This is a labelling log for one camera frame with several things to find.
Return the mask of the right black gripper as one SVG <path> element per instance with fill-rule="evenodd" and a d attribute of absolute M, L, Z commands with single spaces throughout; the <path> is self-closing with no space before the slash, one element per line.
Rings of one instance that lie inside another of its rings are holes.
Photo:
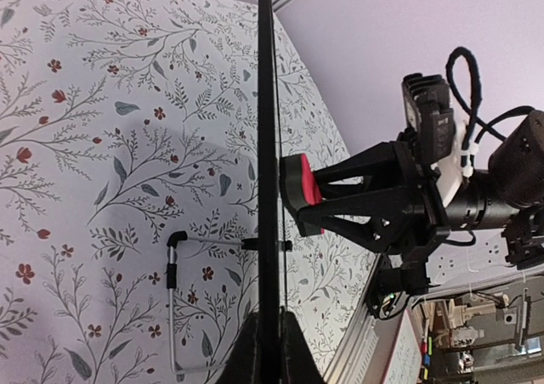
<path fill-rule="evenodd" d="M 371 252 L 425 263 L 449 235 L 438 169 L 406 142 L 381 142 L 313 172 L 321 198 L 296 210 L 297 223 L 331 231 Z"/>

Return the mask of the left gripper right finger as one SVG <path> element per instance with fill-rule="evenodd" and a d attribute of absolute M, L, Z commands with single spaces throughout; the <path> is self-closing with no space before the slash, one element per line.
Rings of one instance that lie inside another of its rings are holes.
<path fill-rule="evenodd" d="M 321 384 L 324 382 L 293 312 L 283 310 L 281 313 L 280 342 L 282 383 Z"/>

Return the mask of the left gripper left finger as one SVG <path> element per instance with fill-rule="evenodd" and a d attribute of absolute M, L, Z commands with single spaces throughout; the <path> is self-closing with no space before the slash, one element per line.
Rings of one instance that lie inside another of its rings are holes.
<path fill-rule="evenodd" d="M 254 384 L 258 382 L 258 313 L 244 321 L 217 384 Z"/>

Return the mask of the red whiteboard eraser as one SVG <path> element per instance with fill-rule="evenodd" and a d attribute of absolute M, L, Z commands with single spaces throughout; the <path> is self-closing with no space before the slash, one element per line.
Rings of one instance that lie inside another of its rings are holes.
<path fill-rule="evenodd" d="M 322 202 L 320 188 L 305 154 L 289 155 L 280 159 L 280 195 L 283 206 L 297 225 L 302 237 L 323 233 L 313 224 L 298 219 L 298 212 Z"/>

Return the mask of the white whiteboard with black frame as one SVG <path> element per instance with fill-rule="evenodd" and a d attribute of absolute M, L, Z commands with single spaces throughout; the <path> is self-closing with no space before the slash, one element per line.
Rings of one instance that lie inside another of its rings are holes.
<path fill-rule="evenodd" d="M 272 0 L 258 0 L 259 379 L 281 382 L 275 35 Z"/>

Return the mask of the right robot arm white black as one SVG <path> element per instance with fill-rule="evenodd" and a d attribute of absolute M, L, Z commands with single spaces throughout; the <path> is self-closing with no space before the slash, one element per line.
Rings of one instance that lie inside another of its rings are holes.
<path fill-rule="evenodd" d="M 498 229 L 509 264 L 524 270 L 543 261 L 542 112 L 504 112 L 502 120 L 520 123 L 478 170 L 480 141 L 496 122 L 479 117 L 473 53 L 455 48 L 444 75 L 414 73 L 401 88 L 406 127 L 395 140 L 320 170 L 304 154 L 280 161 L 283 204 L 302 236 L 331 231 L 379 256 L 365 300 L 378 319 L 391 315 L 386 296 L 428 292 L 428 258 L 454 231 Z"/>

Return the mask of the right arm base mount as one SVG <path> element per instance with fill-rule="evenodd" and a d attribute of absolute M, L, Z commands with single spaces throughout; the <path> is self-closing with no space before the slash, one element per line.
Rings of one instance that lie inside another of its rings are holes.
<path fill-rule="evenodd" d="M 369 314 L 375 319 L 388 320 L 396 316 L 383 309 L 387 298 L 394 295 L 388 303 L 394 302 L 397 297 L 405 294 L 405 304 L 400 310 L 404 312 L 408 300 L 414 296 L 428 293 L 430 278 L 427 275 L 425 263 L 409 263 L 394 267 L 390 257 L 381 255 L 377 258 L 377 264 L 368 282 L 365 294 L 365 305 Z"/>

